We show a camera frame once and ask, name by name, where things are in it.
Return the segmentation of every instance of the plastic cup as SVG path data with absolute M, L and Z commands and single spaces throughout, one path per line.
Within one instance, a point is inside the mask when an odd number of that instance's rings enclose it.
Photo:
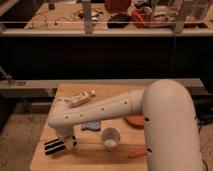
M 105 128 L 101 134 L 101 140 L 109 151 L 115 149 L 120 143 L 120 133 L 112 127 Z

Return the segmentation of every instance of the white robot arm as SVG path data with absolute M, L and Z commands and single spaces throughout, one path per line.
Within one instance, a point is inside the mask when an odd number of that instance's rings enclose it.
M 142 113 L 149 171 L 204 171 L 193 101 L 176 81 L 159 80 L 145 89 L 77 108 L 69 108 L 66 98 L 60 98 L 48 124 L 69 149 L 74 125 Z

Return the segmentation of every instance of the desk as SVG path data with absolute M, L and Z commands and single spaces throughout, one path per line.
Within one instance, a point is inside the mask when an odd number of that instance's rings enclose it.
M 100 15 L 98 23 L 94 25 L 94 29 L 106 30 L 107 21 L 114 14 L 109 14 L 104 4 L 92 4 L 94 11 L 103 12 Z M 82 10 L 81 4 L 69 3 L 56 3 L 55 10 L 49 11 L 48 4 L 44 3 L 36 12 L 34 17 L 25 26 L 25 29 L 50 29 L 50 30 L 84 30 L 84 24 L 79 17 L 76 16 L 77 12 Z M 209 19 L 213 17 L 213 5 L 210 7 L 204 23 L 209 29 L 213 29 L 213 22 Z M 128 24 L 125 29 L 138 29 L 133 23 Z
M 143 88 L 136 85 L 106 84 L 60 84 L 56 97 L 72 96 L 82 90 L 95 90 L 96 96 L 89 102 L 101 100 L 125 91 Z M 60 151 L 53 155 L 44 154 L 44 143 L 56 138 L 54 130 L 45 124 L 32 162 L 32 171 L 147 171 L 146 156 L 129 159 L 128 153 L 145 144 L 144 131 L 129 126 L 124 119 L 101 122 L 101 129 L 112 126 L 121 134 L 121 142 L 113 152 L 107 152 L 101 143 L 101 132 L 81 131 L 74 126 L 78 145 L 71 151 Z

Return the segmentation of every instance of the wooden board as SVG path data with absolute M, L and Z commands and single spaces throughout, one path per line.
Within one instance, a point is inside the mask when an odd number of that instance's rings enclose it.
M 95 90 L 96 97 L 91 102 L 101 100 L 125 91 L 143 88 L 142 86 L 102 85 L 102 84 L 61 84 L 56 97 L 72 96 L 82 90 Z M 44 154 L 44 143 L 55 139 L 55 132 L 47 124 L 41 134 L 34 153 L 31 170 L 72 170 L 72 171 L 147 171 L 146 156 L 129 159 L 128 153 L 145 144 L 144 131 L 135 129 L 123 119 L 101 122 L 101 129 L 114 127 L 121 134 L 119 146 L 112 152 L 105 150 L 100 140 L 100 132 L 81 131 L 80 125 L 74 127 L 78 145 L 70 151 L 60 151 L 54 155 Z

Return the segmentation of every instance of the metal frame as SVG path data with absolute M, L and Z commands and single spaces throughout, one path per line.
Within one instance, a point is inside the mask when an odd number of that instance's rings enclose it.
M 99 80 L 16 80 L 23 85 L 9 85 L 0 81 L 0 95 L 5 98 L 54 97 L 59 84 L 119 84 L 146 86 L 157 79 L 99 79 Z M 212 96 L 198 78 L 174 79 L 185 87 L 193 96 Z
M 20 0 L 8 0 L 0 6 L 0 16 L 7 12 Z M 84 30 L 26 30 L 26 29 L 7 29 L 3 23 L 0 23 L 0 36 L 44 36 L 44 37 L 79 37 L 79 36 L 114 36 L 114 37 L 172 37 L 172 36 L 213 36 L 213 30 L 210 29 L 183 29 L 183 22 L 186 14 L 190 12 L 188 7 L 192 5 L 194 0 L 184 0 L 182 10 L 178 17 L 179 22 L 174 27 L 174 30 L 168 28 L 156 29 L 110 29 L 110 30 L 96 30 L 93 29 L 91 18 L 91 4 L 90 0 L 83 0 L 82 7 L 87 17 L 85 18 Z

